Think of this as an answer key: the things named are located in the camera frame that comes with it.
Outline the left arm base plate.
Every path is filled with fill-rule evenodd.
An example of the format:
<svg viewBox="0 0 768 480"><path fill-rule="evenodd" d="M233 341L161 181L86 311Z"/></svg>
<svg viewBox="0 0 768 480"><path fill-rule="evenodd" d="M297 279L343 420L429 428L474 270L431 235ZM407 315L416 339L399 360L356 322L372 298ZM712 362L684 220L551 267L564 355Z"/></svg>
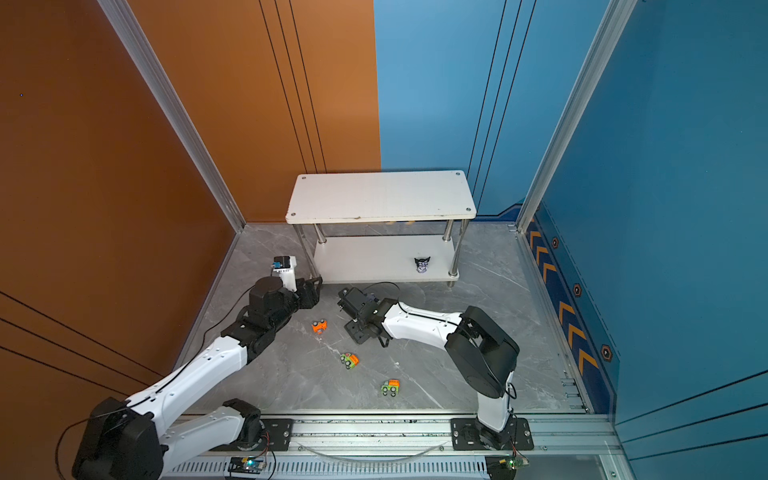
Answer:
<svg viewBox="0 0 768 480"><path fill-rule="evenodd" d="M262 418L258 435L253 440L240 436L232 443L214 447L213 451L286 452L291 443L293 427L294 420L291 418Z"/></svg>

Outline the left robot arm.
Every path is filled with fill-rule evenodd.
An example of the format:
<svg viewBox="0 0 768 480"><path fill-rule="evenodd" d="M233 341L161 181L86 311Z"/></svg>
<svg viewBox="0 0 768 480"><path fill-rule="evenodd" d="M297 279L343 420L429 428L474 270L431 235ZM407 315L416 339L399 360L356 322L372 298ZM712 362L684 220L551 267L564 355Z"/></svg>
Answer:
<svg viewBox="0 0 768 480"><path fill-rule="evenodd" d="M267 442L261 411L231 399L195 420L178 418L221 381L254 361L301 309L320 299L322 280L285 286L259 279L234 323L184 366L124 400L108 398L90 414L72 466L76 479L158 479L222 445L244 450Z"/></svg>

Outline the black purple Kuromi figure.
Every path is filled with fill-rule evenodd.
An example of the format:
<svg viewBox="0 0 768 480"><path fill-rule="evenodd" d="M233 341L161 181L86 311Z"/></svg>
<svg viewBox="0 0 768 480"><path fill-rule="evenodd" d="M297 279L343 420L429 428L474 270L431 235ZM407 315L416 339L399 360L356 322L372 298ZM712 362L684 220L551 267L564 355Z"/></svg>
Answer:
<svg viewBox="0 0 768 480"><path fill-rule="evenodd" d="M418 257L414 259L416 272L419 274L425 274L428 271L430 257Z"/></svg>

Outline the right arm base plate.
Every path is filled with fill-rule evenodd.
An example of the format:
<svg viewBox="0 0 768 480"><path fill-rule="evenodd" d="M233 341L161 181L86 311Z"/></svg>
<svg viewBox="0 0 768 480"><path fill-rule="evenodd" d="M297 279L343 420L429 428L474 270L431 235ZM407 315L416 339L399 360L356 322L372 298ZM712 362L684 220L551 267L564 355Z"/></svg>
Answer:
<svg viewBox="0 0 768 480"><path fill-rule="evenodd" d="M506 426L496 432L474 418L457 417L450 420L451 440L456 451L518 450L535 448L529 422L525 418L510 417Z"/></svg>

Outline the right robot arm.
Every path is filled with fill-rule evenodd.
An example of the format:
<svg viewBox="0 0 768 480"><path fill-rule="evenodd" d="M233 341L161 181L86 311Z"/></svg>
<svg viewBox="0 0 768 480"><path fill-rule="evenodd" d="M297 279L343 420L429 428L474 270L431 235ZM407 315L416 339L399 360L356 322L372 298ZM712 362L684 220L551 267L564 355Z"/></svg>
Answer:
<svg viewBox="0 0 768 480"><path fill-rule="evenodd" d="M379 299L357 287L339 291L338 305L350 320L345 330L358 344L377 339L413 341L446 352L464 381L475 390L478 410L469 431L487 449L515 447L520 431L511 402L519 345L485 311L441 313L408 306L397 298Z"/></svg>

